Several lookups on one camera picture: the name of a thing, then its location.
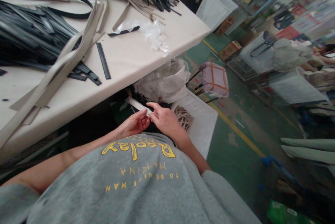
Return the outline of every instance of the white bin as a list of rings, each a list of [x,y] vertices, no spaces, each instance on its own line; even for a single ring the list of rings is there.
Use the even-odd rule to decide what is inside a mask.
[[[237,7],[232,0],[202,0],[196,15],[213,32]]]
[[[183,107],[193,117],[188,135],[197,150],[207,159],[217,112],[188,89],[186,97],[175,102],[172,108],[177,105]]]
[[[302,72],[302,68],[296,67],[287,73],[272,74],[269,77],[269,86],[289,104],[329,101],[328,97],[302,77]]]

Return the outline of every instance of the plastic bag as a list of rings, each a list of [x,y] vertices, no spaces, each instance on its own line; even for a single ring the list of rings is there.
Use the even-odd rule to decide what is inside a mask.
[[[278,72],[289,72],[311,59],[312,49],[293,47],[291,42],[285,38],[277,41],[273,48],[275,49],[272,58],[273,67]]]
[[[166,57],[171,52],[168,45],[164,42],[164,26],[160,25],[158,20],[154,23],[149,21],[131,21],[125,20],[118,28],[113,31],[116,34],[121,33],[121,31],[128,30],[132,31],[135,27],[140,26],[139,32],[143,34],[146,41],[151,43],[151,49],[158,53],[162,57]]]
[[[172,60],[133,84],[151,102],[173,103],[186,96],[185,84],[191,73],[182,59]]]

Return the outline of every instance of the table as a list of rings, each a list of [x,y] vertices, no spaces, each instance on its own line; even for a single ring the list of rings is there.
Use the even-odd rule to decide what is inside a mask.
[[[84,13],[89,10],[88,6],[79,1],[71,1],[71,3],[51,0],[5,1],[24,6],[52,6],[68,12]],[[107,0],[107,2],[109,7],[106,11],[105,32],[111,32],[124,11],[126,2],[124,0]],[[174,9],[182,16],[174,12],[161,13],[156,10],[165,18],[165,42],[171,50],[167,57],[163,58],[155,53],[151,45],[145,41],[145,37],[138,31],[115,37],[104,34],[99,42],[102,44],[112,78],[105,79],[97,47],[92,46],[83,61],[99,76],[102,84],[96,86],[89,79],[83,82],[67,78],[49,102],[49,108],[42,108],[30,125],[22,125],[5,143],[0,150],[0,163],[200,43],[210,32],[210,29],[183,3],[180,2]],[[78,31],[82,30],[86,24],[85,20],[65,19]],[[125,19],[147,20],[133,7],[129,8]],[[9,107],[38,85],[45,75],[45,72],[26,67],[1,67],[1,69],[8,73],[0,77],[0,100],[8,99],[9,101],[0,101],[0,130],[16,113]]]

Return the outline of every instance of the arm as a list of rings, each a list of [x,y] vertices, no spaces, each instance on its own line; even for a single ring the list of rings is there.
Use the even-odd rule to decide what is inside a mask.
[[[146,111],[142,110],[133,114],[117,129],[97,140],[60,153],[35,165],[11,178],[2,186],[20,183],[42,194],[62,172],[87,153],[112,141],[144,131],[150,124],[150,120],[145,116]]]
[[[196,165],[200,174],[205,170],[211,170],[206,160],[191,142],[187,132],[179,125],[177,116],[174,112],[167,108],[162,108],[157,103],[147,103],[153,107],[154,113],[149,114],[151,121],[155,123],[157,128],[165,135],[169,136]]]
[[[318,55],[318,57],[323,60],[324,63],[329,64],[329,65],[335,65],[335,59],[333,58],[328,58],[328,57],[324,57],[321,55]]]

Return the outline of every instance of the factory floor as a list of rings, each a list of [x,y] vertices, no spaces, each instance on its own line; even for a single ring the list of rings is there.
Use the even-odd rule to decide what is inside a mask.
[[[242,36],[208,35],[200,44],[184,52],[181,57],[195,73],[204,62],[223,66],[221,59],[211,51],[221,51],[230,41]],[[303,138],[298,117],[289,107],[266,106],[229,67],[227,71],[230,94],[228,98],[210,103],[218,112],[207,161],[213,171],[222,175],[258,218],[266,223],[268,199],[259,190],[264,183],[266,168],[261,157],[278,159],[294,176],[299,167],[281,149],[280,138]],[[190,89],[199,85],[201,73],[190,82]],[[209,96],[202,94],[203,100]]]

